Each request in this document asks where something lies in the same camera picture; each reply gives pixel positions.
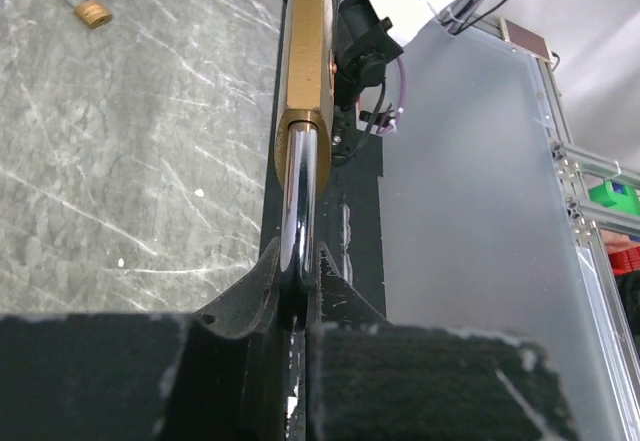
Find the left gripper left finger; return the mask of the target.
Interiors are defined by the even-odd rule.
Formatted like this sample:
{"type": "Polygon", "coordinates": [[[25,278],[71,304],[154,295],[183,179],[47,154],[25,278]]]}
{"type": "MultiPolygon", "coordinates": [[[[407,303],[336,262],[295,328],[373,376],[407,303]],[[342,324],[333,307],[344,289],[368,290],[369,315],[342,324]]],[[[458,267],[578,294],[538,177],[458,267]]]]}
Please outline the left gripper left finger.
{"type": "Polygon", "coordinates": [[[5,313],[5,440],[301,440],[305,250],[271,241],[195,313],[5,313]]]}

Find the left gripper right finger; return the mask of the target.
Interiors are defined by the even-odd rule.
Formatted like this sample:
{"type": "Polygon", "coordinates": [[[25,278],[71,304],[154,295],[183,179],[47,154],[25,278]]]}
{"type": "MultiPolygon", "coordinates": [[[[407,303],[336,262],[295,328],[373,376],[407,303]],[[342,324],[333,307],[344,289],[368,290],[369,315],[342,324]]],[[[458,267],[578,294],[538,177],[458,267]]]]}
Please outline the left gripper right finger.
{"type": "Polygon", "coordinates": [[[311,440],[571,440],[575,422],[545,349],[526,336],[389,322],[325,246],[307,329],[311,440]]]}

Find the large brass padlock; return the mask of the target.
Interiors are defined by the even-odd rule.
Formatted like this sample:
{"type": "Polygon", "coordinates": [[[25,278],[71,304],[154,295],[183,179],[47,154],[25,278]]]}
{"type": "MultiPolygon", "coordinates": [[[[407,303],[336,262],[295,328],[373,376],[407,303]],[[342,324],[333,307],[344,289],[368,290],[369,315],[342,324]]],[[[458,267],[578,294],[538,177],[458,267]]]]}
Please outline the large brass padlock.
{"type": "Polygon", "coordinates": [[[283,188],[280,269],[306,291],[316,199],[331,170],[332,0],[287,0],[274,162],[283,188]]]}

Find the small brass long-shackle padlock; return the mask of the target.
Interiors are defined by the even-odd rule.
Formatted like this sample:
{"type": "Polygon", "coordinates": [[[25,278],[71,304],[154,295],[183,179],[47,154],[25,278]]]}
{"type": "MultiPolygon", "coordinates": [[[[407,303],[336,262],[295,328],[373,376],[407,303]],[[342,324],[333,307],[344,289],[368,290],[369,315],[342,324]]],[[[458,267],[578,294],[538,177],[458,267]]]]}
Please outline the small brass long-shackle padlock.
{"type": "Polygon", "coordinates": [[[89,29],[104,26],[113,18],[111,11],[98,0],[64,0],[64,2],[89,29]]]}

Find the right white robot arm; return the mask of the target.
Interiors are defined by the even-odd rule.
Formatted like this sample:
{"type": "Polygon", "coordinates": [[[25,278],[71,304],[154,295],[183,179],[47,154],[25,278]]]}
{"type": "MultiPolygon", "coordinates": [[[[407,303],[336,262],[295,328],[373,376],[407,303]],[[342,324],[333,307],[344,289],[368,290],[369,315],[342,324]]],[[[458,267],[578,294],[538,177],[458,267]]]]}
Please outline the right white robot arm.
{"type": "Polygon", "coordinates": [[[484,0],[342,0],[335,42],[332,161],[396,130],[406,104],[405,47],[429,22],[459,28],[484,0]]]}

